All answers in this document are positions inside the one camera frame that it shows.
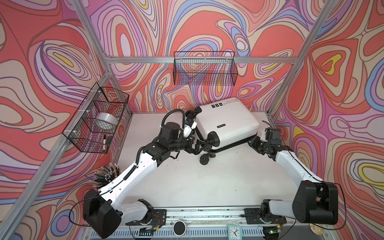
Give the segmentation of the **black white suitcase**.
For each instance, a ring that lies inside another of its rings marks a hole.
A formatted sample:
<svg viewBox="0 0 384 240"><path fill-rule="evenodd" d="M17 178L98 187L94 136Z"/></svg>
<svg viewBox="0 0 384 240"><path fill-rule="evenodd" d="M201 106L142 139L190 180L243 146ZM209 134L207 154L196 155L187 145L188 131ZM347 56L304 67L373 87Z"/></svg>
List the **black white suitcase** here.
<svg viewBox="0 0 384 240"><path fill-rule="evenodd" d="M217 153L246 143L257 135L260 123L237 98L198 106L187 111L186 117L197 123L195 133L210 150L200 156L200 163L207 165Z"/></svg>

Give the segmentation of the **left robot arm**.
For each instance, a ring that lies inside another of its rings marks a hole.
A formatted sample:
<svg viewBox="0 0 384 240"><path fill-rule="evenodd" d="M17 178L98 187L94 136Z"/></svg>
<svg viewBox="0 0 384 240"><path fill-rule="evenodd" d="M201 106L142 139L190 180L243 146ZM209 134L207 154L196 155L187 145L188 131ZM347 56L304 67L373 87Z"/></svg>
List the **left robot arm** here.
<svg viewBox="0 0 384 240"><path fill-rule="evenodd" d="M156 137L139 149L135 162L121 174L98 190L86 192L83 219L102 239L108 238L125 223L148 223L153 217L153 207L144 199L128 205L122 202L128 193L149 173L157 169L173 152L186 151L197 155L213 147L213 141L195 140L194 137Z"/></svg>

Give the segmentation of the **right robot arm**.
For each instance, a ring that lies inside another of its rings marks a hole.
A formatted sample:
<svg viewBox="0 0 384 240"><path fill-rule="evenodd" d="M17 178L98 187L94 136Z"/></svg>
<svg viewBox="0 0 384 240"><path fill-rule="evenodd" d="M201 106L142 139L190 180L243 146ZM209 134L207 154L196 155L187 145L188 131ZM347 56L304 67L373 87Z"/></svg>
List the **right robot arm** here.
<svg viewBox="0 0 384 240"><path fill-rule="evenodd" d="M335 225L339 216L339 192L335 183L317 177L285 145L273 145L256 136L249 146L261 155L267 155L291 177L297 191L293 200L265 199L259 214L293 218L300 223Z"/></svg>

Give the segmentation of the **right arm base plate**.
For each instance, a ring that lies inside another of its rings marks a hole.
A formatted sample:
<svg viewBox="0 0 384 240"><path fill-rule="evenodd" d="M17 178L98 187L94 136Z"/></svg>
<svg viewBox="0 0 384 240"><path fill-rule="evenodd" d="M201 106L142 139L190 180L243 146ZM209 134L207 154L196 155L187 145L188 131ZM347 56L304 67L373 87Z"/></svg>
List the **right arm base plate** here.
<svg viewBox="0 0 384 240"><path fill-rule="evenodd" d="M260 208L245 208L241 217L246 219L248 225L284 225L287 223L285 217L269 212L264 213Z"/></svg>

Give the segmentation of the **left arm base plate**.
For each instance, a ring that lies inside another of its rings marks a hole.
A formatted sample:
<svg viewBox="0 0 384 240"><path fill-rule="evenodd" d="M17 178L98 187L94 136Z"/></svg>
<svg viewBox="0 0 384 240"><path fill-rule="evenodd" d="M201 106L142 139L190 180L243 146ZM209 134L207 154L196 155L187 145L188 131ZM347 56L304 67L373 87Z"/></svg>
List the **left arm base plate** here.
<svg viewBox="0 0 384 240"><path fill-rule="evenodd" d="M166 223L167 210L154 209L146 213L140 221L125 223L126 226L162 226Z"/></svg>

